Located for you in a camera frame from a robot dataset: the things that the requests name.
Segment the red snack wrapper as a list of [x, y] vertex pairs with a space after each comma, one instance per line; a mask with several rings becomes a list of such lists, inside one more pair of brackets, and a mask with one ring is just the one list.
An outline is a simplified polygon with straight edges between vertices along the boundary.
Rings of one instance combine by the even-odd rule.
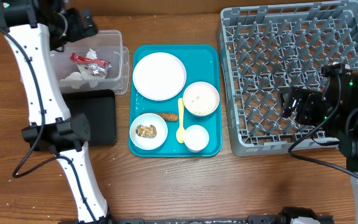
[[93, 76], [104, 77], [107, 75], [111, 63], [101, 59], [90, 59], [80, 56], [76, 53], [72, 53], [70, 60], [84, 68]]

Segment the white napkin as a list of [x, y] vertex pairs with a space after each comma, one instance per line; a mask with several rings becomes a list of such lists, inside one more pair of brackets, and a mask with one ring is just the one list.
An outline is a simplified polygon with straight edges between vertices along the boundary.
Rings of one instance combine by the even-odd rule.
[[[96, 51], [94, 51], [93, 49], [89, 49], [89, 51], [83, 57], [87, 57], [87, 58], [90, 58], [90, 59], [98, 58], [97, 54], [96, 54]], [[74, 64], [77, 66], [78, 70], [74, 71], [74, 72], [71, 72], [66, 78], [62, 79], [62, 81], [89, 81], [89, 86], [91, 88], [94, 88], [99, 83], [100, 80], [104, 80], [106, 78], [106, 76], [107, 76], [107, 75], [104, 76], [104, 77], [93, 76], [92, 74], [90, 74], [90, 72], [88, 72], [84, 68], [80, 67], [76, 63], [74, 63]]]

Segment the white round plate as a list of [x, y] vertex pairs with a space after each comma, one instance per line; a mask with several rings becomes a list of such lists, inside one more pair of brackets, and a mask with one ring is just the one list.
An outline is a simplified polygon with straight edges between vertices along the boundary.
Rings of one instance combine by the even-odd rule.
[[176, 56], [156, 52], [137, 62], [132, 80], [143, 97], [154, 101], [169, 100], [185, 86], [186, 68]]

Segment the white cup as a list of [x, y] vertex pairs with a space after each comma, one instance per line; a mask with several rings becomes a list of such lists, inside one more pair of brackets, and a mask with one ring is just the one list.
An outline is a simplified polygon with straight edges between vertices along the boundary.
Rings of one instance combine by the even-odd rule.
[[209, 143], [208, 131], [200, 125], [189, 126], [185, 130], [184, 143], [189, 151], [200, 152]]

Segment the brown food lump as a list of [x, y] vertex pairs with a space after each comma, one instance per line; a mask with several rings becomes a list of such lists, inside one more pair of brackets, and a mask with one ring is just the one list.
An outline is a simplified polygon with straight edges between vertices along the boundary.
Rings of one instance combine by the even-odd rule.
[[157, 129], [154, 125], [138, 125], [135, 132], [138, 136], [142, 138], [154, 138], [157, 135]]

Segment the white bowl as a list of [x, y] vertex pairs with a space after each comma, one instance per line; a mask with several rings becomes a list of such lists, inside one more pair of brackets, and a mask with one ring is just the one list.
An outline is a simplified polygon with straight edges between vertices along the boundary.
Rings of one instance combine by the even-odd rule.
[[[142, 129], [147, 127], [147, 130], [154, 127], [155, 136], [152, 138], [140, 136], [140, 131], [136, 131], [139, 126], [141, 126]], [[161, 116], [153, 113], [145, 113], [136, 117], [129, 129], [129, 137], [132, 143], [136, 147], [146, 151], [160, 147], [167, 139], [167, 136], [168, 127], [165, 120]]]

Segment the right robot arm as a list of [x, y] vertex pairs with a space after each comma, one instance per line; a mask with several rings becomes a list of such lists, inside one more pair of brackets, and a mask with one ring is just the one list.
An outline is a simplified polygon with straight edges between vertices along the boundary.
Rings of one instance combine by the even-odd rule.
[[[358, 71], [345, 63], [334, 62], [323, 65], [321, 73], [328, 78], [323, 91], [293, 86], [279, 94], [281, 116], [289, 118], [295, 113], [296, 123], [313, 128], [288, 148], [288, 154], [350, 175], [358, 223]], [[297, 145], [313, 138], [319, 130], [333, 138], [326, 145], [339, 148], [346, 158], [345, 167], [293, 152]]]

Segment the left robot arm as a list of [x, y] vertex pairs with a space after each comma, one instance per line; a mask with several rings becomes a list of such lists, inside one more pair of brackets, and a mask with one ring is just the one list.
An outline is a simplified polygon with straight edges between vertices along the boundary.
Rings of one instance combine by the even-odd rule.
[[90, 163], [90, 124], [83, 113], [71, 115], [50, 58], [66, 43], [98, 33], [90, 10], [68, 9], [65, 1], [0, 0], [0, 32], [16, 58], [29, 107], [22, 136], [30, 149], [12, 176], [57, 161], [75, 199], [76, 222], [113, 223]]

